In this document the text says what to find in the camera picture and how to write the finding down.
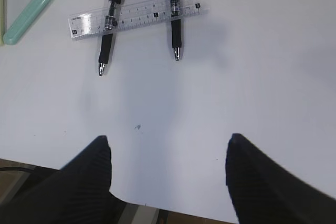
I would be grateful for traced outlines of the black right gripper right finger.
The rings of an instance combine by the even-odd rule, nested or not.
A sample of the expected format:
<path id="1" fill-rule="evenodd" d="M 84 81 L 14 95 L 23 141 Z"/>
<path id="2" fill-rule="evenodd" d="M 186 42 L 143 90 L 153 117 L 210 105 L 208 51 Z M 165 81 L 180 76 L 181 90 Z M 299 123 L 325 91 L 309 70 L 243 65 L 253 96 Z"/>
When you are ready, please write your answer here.
<path id="1" fill-rule="evenodd" d="M 239 223 L 335 223 L 335 199 L 278 165 L 242 134 L 227 146 L 226 186 Z"/>

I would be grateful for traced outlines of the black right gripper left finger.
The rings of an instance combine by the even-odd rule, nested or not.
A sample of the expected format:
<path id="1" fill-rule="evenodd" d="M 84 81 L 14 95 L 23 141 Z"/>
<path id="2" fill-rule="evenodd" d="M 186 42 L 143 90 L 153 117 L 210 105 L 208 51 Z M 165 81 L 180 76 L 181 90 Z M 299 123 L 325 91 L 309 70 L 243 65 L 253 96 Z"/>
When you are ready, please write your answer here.
<path id="1" fill-rule="evenodd" d="M 1 205 L 1 223 L 118 223 L 126 203 L 110 193 L 111 148 L 98 136 L 62 169 Z"/>

